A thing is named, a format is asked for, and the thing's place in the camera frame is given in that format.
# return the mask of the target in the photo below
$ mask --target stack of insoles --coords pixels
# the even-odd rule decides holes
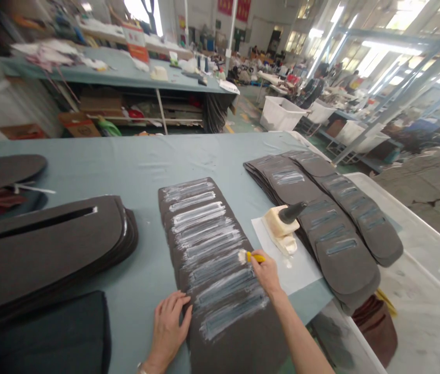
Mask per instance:
[[[177,287],[194,305],[192,372],[277,372],[288,355],[282,328],[239,256],[252,247],[216,184],[178,184],[160,189],[158,198]]]
[[[0,218],[41,209],[47,197],[40,191],[18,190],[15,183],[34,181],[47,161],[40,155],[0,157]]]
[[[372,295],[379,269],[403,253],[377,204],[313,152],[287,152],[244,164],[276,205],[306,202],[296,232],[348,314]]]
[[[0,372],[107,373],[111,332],[104,293],[50,305],[0,326]]]
[[[118,196],[0,220],[0,320],[118,264],[137,240],[135,216]]]

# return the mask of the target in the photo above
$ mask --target yellow brush handle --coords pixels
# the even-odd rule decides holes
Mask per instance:
[[[251,261],[251,256],[254,257],[258,262],[266,261],[266,258],[261,255],[252,255],[251,252],[247,252],[246,255],[247,255],[247,262]]]

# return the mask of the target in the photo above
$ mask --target hand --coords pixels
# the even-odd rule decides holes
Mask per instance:
[[[164,373],[187,337],[192,318],[192,305],[187,309],[181,326],[179,326],[179,318],[182,307],[189,301],[190,296],[177,291],[162,300],[155,309],[152,349],[149,358],[142,365],[142,369],[147,374]]]
[[[251,264],[261,287],[263,287],[266,294],[272,299],[275,294],[282,291],[281,283],[277,275],[277,263],[261,249],[254,251],[252,255],[265,257],[265,261],[258,263],[254,256],[251,256]]]

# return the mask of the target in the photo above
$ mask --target paper sheet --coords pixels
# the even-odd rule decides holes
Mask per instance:
[[[261,218],[252,219],[251,223],[255,228],[261,247],[277,263],[278,278],[285,293],[290,295],[322,278],[322,273],[313,257],[297,236],[295,238],[298,249],[292,257],[287,257],[270,239]]]

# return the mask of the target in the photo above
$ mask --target red banner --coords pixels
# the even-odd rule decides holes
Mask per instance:
[[[238,0],[236,18],[239,21],[247,22],[247,18],[249,17],[250,7],[251,7],[251,0]]]
[[[218,0],[218,12],[226,14],[227,16],[232,15],[233,6],[234,0]],[[247,22],[250,8],[251,0],[238,0],[236,18],[239,21]]]

